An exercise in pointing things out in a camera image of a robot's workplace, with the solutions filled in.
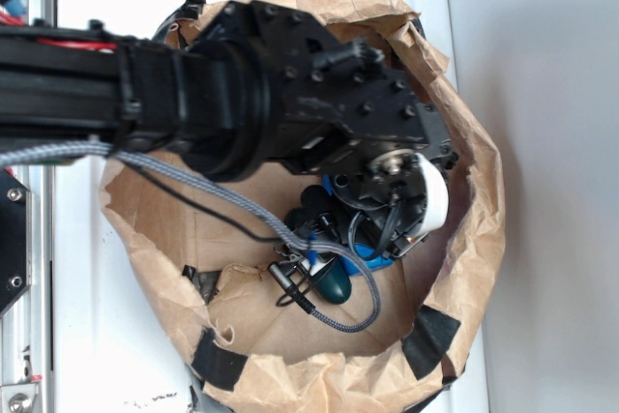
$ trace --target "crumpled paper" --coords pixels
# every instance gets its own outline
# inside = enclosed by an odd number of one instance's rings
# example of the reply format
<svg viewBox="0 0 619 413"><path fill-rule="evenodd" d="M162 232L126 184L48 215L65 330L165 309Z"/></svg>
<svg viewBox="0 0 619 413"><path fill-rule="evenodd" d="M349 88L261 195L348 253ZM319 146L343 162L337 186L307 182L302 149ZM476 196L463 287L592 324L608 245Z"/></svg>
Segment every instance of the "crumpled paper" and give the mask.
<svg viewBox="0 0 619 413"><path fill-rule="evenodd" d="M263 0L313 13L341 40L364 36L383 49L387 62L403 64L411 85L442 112L460 154L450 173L450 211L439 231L395 266L374 273L383 301L379 319L362 333L347 335L308 317L301 309L274 303L280 288L265 266L277 259L271 246L257 245L230 226L195 212L144 183L118 162L102 180L102 206L125 242L131 264L170 340L191 364L204 327L217 330L217 344L249 356L233 392L208 383L204 391L243 412L399 412L443 387L443 377L460 376L482 322L505 248L505 199L499 153L444 75L448 58L415 29L418 16L401 0ZM191 43L224 3L204 6L195 21L179 21L166 42ZM172 154L158 154L183 165ZM229 185L280 218L298 206L299 194L315 177L292 176L264 164L249 180ZM171 183L205 203L270 235L256 218L186 186ZM218 295L207 307L185 265L199 271L223 269ZM353 278L353 297L343 306L317 306L343 323L370 311L363 280ZM421 304L461 322L439 364L416 379L400 340Z"/></svg>

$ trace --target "cable connector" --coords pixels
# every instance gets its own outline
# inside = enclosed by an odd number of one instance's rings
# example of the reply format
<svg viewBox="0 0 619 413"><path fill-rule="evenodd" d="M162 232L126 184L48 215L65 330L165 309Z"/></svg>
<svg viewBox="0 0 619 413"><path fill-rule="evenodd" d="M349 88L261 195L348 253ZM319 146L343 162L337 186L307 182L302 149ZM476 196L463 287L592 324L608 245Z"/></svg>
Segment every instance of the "cable connector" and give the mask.
<svg viewBox="0 0 619 413"><path fill-rule="evenodd" d="M288 297L294 300L296 304L299 307L301 307L305 313L311 314L314 311L315 306L313 305L313 303L310 302L306 298L306 296L303 295L303 293L301 293L301 291L299 290L299 287L297 287L297 284L295 284L281 270L280 265L278 265L278 263L274 261L267 267L267 270L269 270L269 273L271 273L271 276L273 276L275 281L280 285L280 287L283 289L286 295L288 295Z"/></svg>

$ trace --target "black mount plate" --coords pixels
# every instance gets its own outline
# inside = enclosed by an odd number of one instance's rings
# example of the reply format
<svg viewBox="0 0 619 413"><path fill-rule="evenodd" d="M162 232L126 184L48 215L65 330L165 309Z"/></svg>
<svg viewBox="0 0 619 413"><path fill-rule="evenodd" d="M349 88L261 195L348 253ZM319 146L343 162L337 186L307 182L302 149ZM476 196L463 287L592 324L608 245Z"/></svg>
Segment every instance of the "black mount plate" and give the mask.
<svg viewBox="0 0 619 413"><path fill-rule="evenodd" d="M28 190L0 168L0 316L30 286L28 201Z"/></svg>

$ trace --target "black cable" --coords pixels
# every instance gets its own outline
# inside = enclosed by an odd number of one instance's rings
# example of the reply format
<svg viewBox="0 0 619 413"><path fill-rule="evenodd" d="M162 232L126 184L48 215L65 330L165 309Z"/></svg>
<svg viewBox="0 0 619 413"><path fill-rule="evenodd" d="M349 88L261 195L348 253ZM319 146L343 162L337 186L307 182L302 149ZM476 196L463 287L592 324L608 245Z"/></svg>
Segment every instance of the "black cable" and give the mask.
<svg viewBox="0 0 619 413"><path fill-rule="evenodd" d="M403 202L399 202L389 211L387 219L385 220L383 230L380 233L378 244L374 248L374 252L371 256L362 257L365 261L373 260L377 256L382 255L383 251L385 251L387 247L389 247L389 243L391 242L391 236L394 234L394 231L398 226L399 212L401 211L402 203ZM357 235L357 229L361 225L361 221L363 219L363 212L357 212L352 222L350 223L350 226L348 227L348 242L350 242L350 244L348 244L348 247L353 251L353 253L357 253L355 247L355 237Z"/></svg>
<svg viewBox="0 0 619 413"><path fill-rule="evenodd" d="M145 171L143 168L141 168L139 166L134 166L134 165L128 164L128 163L127 163L127 166L130 169L132 169L133 171L135 171L137 174L139 174L141 177L143 177L146 181L148 181L149 183L153 184L157 188L161 189L165 193L171 195L172 197L176 198L177 200L180 200L181 202L185 203L186 205L189 205L190 207L195 208L196 210L198 210L198 211L200 211L202 213L205 213L206 215L210 215L211 217L217 218L218 220L223 221L226 224L229 224L229 225L235 227L236 229L238 229L243 234L245 234L246 236L250 237L251 239L253 239L256 242L259 242L259 243L269 243L269 244L273 244L275 242L281 242L281 238L280 237L261 237L261 236L258 236L256 234L254 234L249 229L244 227L239 222L233 220L232 218L227 217L226 215L224 215L222 213L216 212L215 210L212 210L212 209L210 209L210 208L208 208L208 207L206 207L204 205L201 205L201 204L191 200L190 198L182 195L180 192L172 189L170 186L168 186L167 184L163 183L162 181L157 179L155 176L153 176L152 174L148 173L147 171Z"/></svg>

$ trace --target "black tape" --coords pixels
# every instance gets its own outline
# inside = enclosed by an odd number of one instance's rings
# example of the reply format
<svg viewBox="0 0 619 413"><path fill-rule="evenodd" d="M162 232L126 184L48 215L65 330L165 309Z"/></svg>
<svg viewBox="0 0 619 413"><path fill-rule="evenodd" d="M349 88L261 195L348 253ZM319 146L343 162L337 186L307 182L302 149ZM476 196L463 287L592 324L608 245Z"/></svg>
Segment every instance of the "black tape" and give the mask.
<svg viewBox="0 0 619 413"><path fill-rule="evenodd" d="M460 322L451 316L423 305L413 330L402 339L402 352L417 379L434 371L454 340Z"/></svg>
<svg viewBox="0 0 619 413"><path fill-rule="evenodd" d="M247 360L247 355L217 346L215 331L204 328L202 338L193 354L192 368L202 380L212 386L233 391Z"/></svg>

